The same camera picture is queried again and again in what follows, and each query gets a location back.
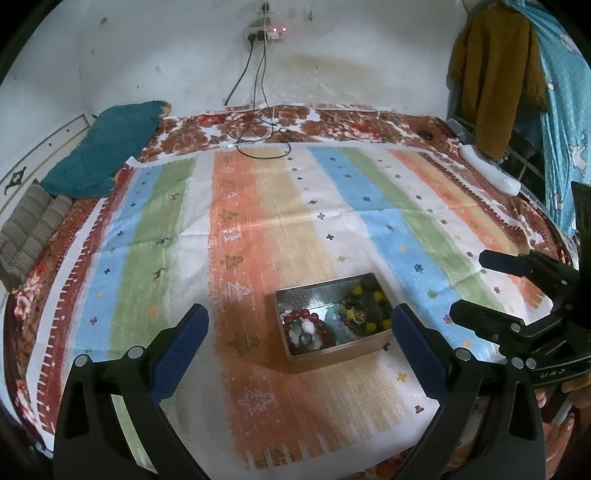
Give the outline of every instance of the floral bedspread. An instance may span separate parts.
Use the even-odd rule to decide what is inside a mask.
[[[278,125],[273,128],[273,132],[271,120]],[[515,243],[535,248],[560,261],[572,262],[571,253],[560,234],[535,202],[523,195],[506,197],[494,190],[461,159],[457,151],[457,139],[445,123],[435,117],[416,117],[377,111],[365,106],[339,105],[277,105],[274,109],[257,109],[254,114],[246,107],[238,107],[184,118],[169,117],[160,122],[139,161],[147,163],[169,155],[226,148],[225,142],[232,141],[232,138],[250,140],[261,137],[268,137],[263,140],[264,143],[358,140],[432,151],[447,160],[455,176],[479,192],[483,201],[482,209]],[[7,308],[5,328],[10,334],[12,341],[9,344],[14,354],[7,359],[10,367],[7,367],[8,384],[15,406],[25,422],[30,412],[30,398],[24,378],[41,312],[61,261],[96,201],[87,199],[75,203],[26,284],[11,299]],[[554,439],[547,442],[549,458],[555,458],[564,450],[572,426],[572,420],[569,422],[570,427],[561,427],[561,434],[557,434],[557,429],[548,433],[547,439]],[[372,475],[375,478],[389,478],[404,455],[403,452],[382,462],[360,473],[364,477],[358,478],[371,478]]]

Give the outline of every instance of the screw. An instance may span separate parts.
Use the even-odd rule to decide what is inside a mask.
[[[127,351],[127,356],[129,358],[139,358],[144,354],[144,347],[142,346],[133,346]]]
[[[88,361],[88,355],[78,355],[74,360],[74,365],[77,367],[83,367]]]
[[[514,356],[511,359],[511,365],[513,365],[515,368],[523,368],[523,360],[519,357]]]
[[[472,354],[470,353],[470,350],[459,348],[456,350],[456,357],[464,362],[467,362],[470,358],[472,358]]]

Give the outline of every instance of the wall stain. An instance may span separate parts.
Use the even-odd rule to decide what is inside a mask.
[[[293,101],[304,95],[312,102],[383,103],[384,96],[391,95],[379,72],[361,61],[306,53],[278,56],[275,61],[269,86],[293,96]]]

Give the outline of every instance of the blue stripe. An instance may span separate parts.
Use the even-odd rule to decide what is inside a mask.
[[[74,343],[75,355],[88,353],[93,361],[100,362],[119,358],[123,353],[110,350],[111,324],[118,300],[119,283],[129,246],[134,241],[135,230],[141,219],[142,208],[148,203],[161,171],[161,166],[137,170],[123,204],[111,220],[103,247],[95,254],[93,263],[96,271],[80,315]]]
[[[480,359],[489,360],[494,353],[490,342],[459,325],[447,325],[443,320],[450,305],[459,297],[447,275],[409,230],[400,210],[382,195],[380,189],[341,150],[332,147],[309,147],[309,150],[333,180],[343,199],[359,212],[369,238],[398,280],[406,298],[412,301],[421,321],[429,328],[439,330],[452,348],[463,346],[463,341],[469,340],[472,353]],[[394,230],[390,231],[387,225],[391,225]],[[421,265],[423,272],[416,272],[415,265]],[[436,292],[437,296],[430,298],[429,291]]]

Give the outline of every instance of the blue cloth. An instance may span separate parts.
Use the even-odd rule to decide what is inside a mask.
[[[591,69],[572,39],[549,13],[517,0],[507,4],[523,13],[538,35],[548,82],[548,112],[541,114],[546,205],[552,220],[574,233],[571,181],[591,182]]]
[[[108,197],[113,176],[129,157],[138,157],[150,140],[166,102],[119,105],[102,112],[70,155],[41,181],[52,195],[81,199]]]

